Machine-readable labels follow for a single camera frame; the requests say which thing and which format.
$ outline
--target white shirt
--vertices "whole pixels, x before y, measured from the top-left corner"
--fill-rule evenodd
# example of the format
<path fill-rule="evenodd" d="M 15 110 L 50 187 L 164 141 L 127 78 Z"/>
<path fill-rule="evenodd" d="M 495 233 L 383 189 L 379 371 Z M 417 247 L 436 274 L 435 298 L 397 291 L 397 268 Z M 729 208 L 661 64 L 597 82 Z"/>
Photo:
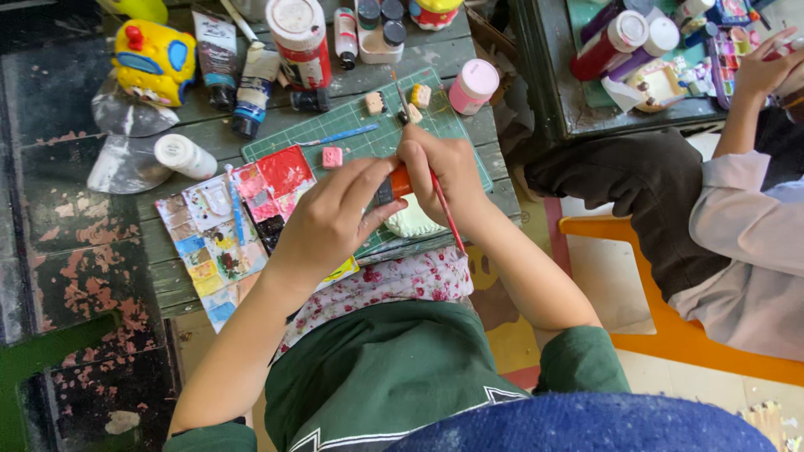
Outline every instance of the white shirt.
<path fill-rule="evenodd" d="M 712 340 L 804 361 L 804 179 L 761 192 L 769 161 L 751 151 L 703 164 L 690 235 L 732 262 L 669 303 Z"/>

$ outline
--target yellow chair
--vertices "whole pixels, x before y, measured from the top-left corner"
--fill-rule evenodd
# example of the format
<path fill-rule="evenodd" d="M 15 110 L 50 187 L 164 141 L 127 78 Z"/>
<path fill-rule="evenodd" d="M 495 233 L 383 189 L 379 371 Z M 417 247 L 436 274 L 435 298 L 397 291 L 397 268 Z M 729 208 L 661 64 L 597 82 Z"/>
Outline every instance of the yellow chair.
<path fill-rule="evenodd" d="M 655 335 L 611 335 L 616 348 L 694 364 L 704 368 L 754 376 L 765 380 L 804 386 L 804 363 L 740 351 L 710 340 L 698 321 L 686 322 L 662 300 L 650 275 L 650 262 L 642 255 L 637 234 L 627 218 L 566 216 L 558 222 L 559 231 L 574 236 L 620 240 L 634 247 L 639 278 L 656 326 Z"/>

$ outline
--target pink floral fabric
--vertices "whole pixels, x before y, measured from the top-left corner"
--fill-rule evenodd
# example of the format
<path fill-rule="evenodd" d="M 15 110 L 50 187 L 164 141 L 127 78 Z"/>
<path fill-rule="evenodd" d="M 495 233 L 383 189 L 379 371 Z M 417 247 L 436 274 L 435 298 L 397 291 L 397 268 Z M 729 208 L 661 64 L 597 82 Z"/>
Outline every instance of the pink floral fabric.
<path fill-rule="evenodd" d="M 466 303 L 474 291 L 467 256 L 455 246 L 366 265 L 305 302 L 279 343 L 276 361 L 314 328 L 335 318 L 378 303 L 415 298 L 434 302 Z"/>

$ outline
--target sleeve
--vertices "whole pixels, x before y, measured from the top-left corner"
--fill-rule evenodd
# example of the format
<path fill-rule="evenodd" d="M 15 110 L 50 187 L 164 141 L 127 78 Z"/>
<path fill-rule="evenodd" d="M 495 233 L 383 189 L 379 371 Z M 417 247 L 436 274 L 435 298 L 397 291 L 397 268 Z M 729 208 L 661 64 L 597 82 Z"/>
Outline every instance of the sleeve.
<path fill-rule="evenodd" d="M 164 452 L 256 452 L 256 434 L 251 427 L 234 421 L 190 429 L 175 434 L 162 448 Z"/>
<path fill-rule="evenodd" d="M 568 328 L 542 351 L 534 394 L 556 392 L 631 392 L 609 333 L 600 327 Z"/>
<path fill-rule="evenodd" d="M 703 164 L 703 191 L 690 215 L 690 236 L 738 261 L 804 276 L 804 187 L 798 202 L 760 191 L 770 156 L 751 151 Z"/>

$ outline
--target cutting mat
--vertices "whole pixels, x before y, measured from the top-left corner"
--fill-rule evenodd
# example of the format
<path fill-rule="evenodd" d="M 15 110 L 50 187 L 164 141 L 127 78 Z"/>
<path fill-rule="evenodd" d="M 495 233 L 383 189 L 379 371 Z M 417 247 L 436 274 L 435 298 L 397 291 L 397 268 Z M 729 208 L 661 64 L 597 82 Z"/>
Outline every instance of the cutting mat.
<path fill-rule="evenodd" d="M 679 7 L 676 0 L 654 0 L 654 4 L 664 14 L 670 17 L 670 14 Z M 567 11 L 569 11 L 569 22 L 572 27 L 572 35 L 575 38 L 575 47 L 578 51 L 583 47 L 580 45 L 580 29 L 589 23 L 598 11 L 603 9 L 605 5 L 598 5 L 589 0 L 567 0 Z M 698 44 L 691 48 L 684 48 L 681 44 L 673 51 L 668 52 L 662 57 L 662 60 L 671 61 L 676 56 L 684 56 L 689 68 L 698 64 L 706 56 L 704 45 Z M 614 101 L 609 97 L 603 89 L 603 85 L 599 80 L 581 82 L 584 85 L 584 94 L 586 95 L 586 105 L 591 108 L 597 107 L 614 107 Z"/>
<path fill-rule="evenodd" d="M 465 138 L 471 142 L 461 118 L 449 104 L 447 92 L 441 87 L 441 79 L 435 69 L 423 69 L 411 76 L 400 79 L 399 82 L 406 99 L 410 98 L 410 92 L 416 83 L 426 84 L 433 90 L 429 107 L 420 109 L 424 118 L 419 123 L 420 127 L 439 138 Z M 369 115 L 365 100 L 359 98 L 285 129 L 278 134 L 243 146 L 243 157 L 247 162 L 254 162 L 260 157 L 283 150 L 296 142 L 312 142 L 338 132 L 357 129 L 362 125 L 369 125 L 376 121 L 379 121 L 378 129 L 336 142 L 318 146 L 305 146 L 302 147 L 302 153 L 308 164 L 310 164 L 310 168 L 313 170 L 317 180 L 321 180 L 328 172 L 322 166 L 322 149 L 325 146 L 342 148 L 344 163 L 355 158 L 394 155 L 396 146 L 402 136 L 402 125 L 396 119 L 396 114 L 402 110 L 402 104 L 396 91 L 396 85 L 392 82 L 375 91 L 383 93 L 385 103 L 388 105 L 386 113 L 382 113 L 379 116 Z M 480 160 L 477 150 L 474 150 L 474 161 L 478 165 L 483 190 L 491 190 L 493 183 Z M 422 240 L 426 239 L 403 239 L 388 231 L 383 225 L 369 236 L 368 241 L 355 253 L 355 257 L 368 256 Z"/>

